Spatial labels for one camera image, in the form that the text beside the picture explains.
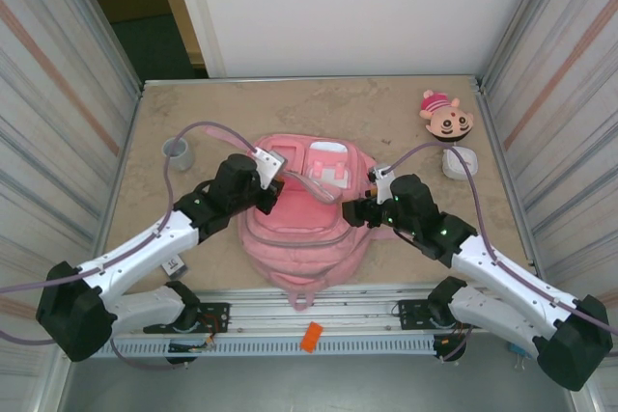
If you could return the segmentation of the pink school backpack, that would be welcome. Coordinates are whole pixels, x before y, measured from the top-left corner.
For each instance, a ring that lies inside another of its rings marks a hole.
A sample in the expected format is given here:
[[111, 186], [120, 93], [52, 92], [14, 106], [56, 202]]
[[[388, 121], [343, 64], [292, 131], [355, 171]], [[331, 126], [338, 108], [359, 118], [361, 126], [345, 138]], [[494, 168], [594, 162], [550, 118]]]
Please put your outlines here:
[[284, 187], [270, 214], [251, 208], [239, 215], [239, 240], [254, 268], [303, 311], [318, 292], [354, 274], [371, 242], [395, 236], [352, 227], [342, 215], [344, 201], [369, 190], [377, 162], [346, 140], [271, 134], [255, 145], [285, 158]]

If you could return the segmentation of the black white card pack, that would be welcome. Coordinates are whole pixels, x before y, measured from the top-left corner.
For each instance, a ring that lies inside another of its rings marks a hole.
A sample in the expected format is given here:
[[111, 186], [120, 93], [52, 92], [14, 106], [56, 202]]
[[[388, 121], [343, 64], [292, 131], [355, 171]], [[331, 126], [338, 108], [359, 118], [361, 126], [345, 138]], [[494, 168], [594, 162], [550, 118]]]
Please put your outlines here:
[[179, 254], [164, 262], [161, 267], [168, 276], [183, 274], [187, 270], [187, 266]]

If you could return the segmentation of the white square box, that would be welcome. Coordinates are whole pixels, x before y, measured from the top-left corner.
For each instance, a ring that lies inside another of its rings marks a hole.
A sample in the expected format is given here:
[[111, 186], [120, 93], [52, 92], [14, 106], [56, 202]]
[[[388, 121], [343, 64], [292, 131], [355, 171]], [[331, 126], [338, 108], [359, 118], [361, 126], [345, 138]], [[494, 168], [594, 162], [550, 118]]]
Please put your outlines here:
[[475, 151], [464, 147], [454, 147], [452, 150], [443, 150], [443, 174], [453, 180], [467, 180], [465, 168], [461, 163], [461, 160], [455, 155], [455, 152], [457, 152], [461, 156], [465, 166], [467, 167], [467, 170], [474, 177], [477, 174], [479, 168], [477, 154]]

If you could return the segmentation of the grey plastic cup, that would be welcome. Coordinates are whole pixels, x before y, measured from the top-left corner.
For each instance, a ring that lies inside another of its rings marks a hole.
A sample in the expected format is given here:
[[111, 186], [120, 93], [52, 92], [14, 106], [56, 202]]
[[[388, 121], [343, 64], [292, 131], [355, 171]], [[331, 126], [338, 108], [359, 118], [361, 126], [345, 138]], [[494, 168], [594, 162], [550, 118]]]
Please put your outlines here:
[[180, 138], [178, 141], [174, 138], [166, 140], [161, 151], [165, 157], [169, 158], [169, 170], [186, 172], [194, 164], [193, 149], [184, 138]]

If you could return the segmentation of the plush doll with pink hat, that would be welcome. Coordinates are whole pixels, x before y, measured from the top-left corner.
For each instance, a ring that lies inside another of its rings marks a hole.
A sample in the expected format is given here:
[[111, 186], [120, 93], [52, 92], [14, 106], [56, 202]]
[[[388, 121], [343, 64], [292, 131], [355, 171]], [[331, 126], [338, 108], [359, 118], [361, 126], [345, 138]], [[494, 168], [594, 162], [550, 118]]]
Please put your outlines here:
[[457, 97], [433, 90], [423, 93], [419, 116], [426, 121], [426, 129], [444, 143], [461, 141], [474, 126], [473, 115], [463, 110]]

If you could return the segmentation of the orange plastic block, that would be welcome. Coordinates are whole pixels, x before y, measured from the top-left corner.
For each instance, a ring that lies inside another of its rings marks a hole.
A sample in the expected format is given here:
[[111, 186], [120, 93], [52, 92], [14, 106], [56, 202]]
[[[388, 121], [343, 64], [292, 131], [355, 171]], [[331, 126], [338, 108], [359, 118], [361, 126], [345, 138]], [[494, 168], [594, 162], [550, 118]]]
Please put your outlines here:
[[319, 323], [312, 321], [299, 344], [300, 349], [307, 353], [313, 353], [318, 346], [322, 333], [323, 327]]

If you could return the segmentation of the blue binder clip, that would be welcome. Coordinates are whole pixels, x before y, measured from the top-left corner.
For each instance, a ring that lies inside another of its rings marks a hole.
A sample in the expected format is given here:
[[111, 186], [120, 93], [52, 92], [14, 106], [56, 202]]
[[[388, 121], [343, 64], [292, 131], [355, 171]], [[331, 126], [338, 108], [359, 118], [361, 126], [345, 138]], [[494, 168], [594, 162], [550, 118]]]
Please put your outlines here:
[[516, 363], [514, 369], [516, 371], [524, 371], [525, 362], [527, 360], [532, 360], [533, 357], [526, 350], [514, 343], [507, 343], [507, 348], [510, 352], [516, 355]]

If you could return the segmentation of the tan wooden door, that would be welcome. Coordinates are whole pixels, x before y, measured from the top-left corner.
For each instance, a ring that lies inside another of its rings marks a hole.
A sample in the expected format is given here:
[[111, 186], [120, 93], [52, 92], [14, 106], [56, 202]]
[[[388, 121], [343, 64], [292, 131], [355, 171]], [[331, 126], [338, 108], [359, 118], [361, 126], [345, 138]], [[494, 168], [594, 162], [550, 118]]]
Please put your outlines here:
[[196, 69], [206, 69], [207, 67], [202, 56], [202, 51], [184, 0], [167, 1], [179, 29], [189, 62]]

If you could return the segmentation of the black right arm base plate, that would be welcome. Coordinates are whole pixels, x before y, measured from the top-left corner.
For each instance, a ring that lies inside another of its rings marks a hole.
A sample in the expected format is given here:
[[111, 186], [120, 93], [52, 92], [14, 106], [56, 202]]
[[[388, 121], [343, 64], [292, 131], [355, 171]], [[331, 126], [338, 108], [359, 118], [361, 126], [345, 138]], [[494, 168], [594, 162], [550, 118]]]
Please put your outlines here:
[[395, 316], [402, 330], [454, 329], [458, 322], [446, 306], [428, 299], [400, 300]]

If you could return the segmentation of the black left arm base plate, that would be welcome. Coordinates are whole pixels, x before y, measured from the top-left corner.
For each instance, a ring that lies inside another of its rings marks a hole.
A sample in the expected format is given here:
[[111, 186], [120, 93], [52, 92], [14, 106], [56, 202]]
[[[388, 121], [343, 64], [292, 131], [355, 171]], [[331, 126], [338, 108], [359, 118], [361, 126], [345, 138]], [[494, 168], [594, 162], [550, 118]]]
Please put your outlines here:
[[185, 309], [171, 324], [155, 324], [143, 329], [145, 334], [211, 334], [226, 333], [230, 321], [229, 303], [200, 303]]

